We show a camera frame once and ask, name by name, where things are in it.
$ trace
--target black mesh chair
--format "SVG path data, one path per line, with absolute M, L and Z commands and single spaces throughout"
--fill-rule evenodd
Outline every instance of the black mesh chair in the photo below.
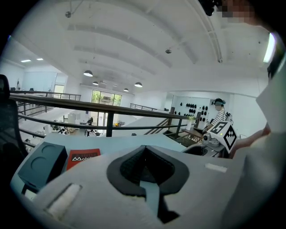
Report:
M 28 155 L 20 136 L 17 105 L 9 96 L 8 80 L 0 75 L 0 172 L 7 185 Z

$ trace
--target striped shirt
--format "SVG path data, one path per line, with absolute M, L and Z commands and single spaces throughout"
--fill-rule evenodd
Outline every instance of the striped shirt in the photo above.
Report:
M 227 116 L 225 114 L 224 108 L 222 110 L 220 110 L 218 112 L 218 114 L 216 115 L 215 119 L 212 121 L 212 125 L 214 126 L 215 124 L 217 124 L 218 122 L 221 121 L 226 121 L 227 120 Z

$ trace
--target window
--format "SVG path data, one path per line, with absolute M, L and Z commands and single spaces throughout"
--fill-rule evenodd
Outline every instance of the window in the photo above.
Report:
M 93 94 L 91 97 L 91 102 L 106 104 L 112 106 L 120 106 L 121 105 L 122 95 L 112 94 L 103 91 L 95 91 L 93 90 Z M 99 126 L 106 126 L 107 124 L 107 113 L 102 112 L 90 112 L 90 116 L 93 117 L 93 122 Z M 119 115 L 114 114 L 113 123 L 118 123 Z
M 112 106 L 120 106 L 121 99 L 122 95 L 93 90 L 91 102 L 112 105 Z
M 63 93 L 63 90 L 64 90 L 64 86 L 62 86 L 62 85 L 55 85 L 55 89 L 54 89 L 55 93 Z

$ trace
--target cup holder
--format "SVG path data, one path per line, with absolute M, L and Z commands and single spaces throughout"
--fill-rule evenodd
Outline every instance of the cup holder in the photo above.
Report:
M 190 148 L 188 151 L 186 151 L 185 153 L 197 155 L 197 156 L 204 156 L 207 153 L 207 149 L 202 146 L 194 146 Z

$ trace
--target red card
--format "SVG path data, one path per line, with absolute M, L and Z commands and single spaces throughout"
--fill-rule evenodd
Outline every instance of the red card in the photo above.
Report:
M 88 160 L 90 158 L 100 155 L 100 150 L 95 149 L 75 149 L 70 151 L 70 156 L 68 157 L 67 170 L 74 167 L 81 161 Z

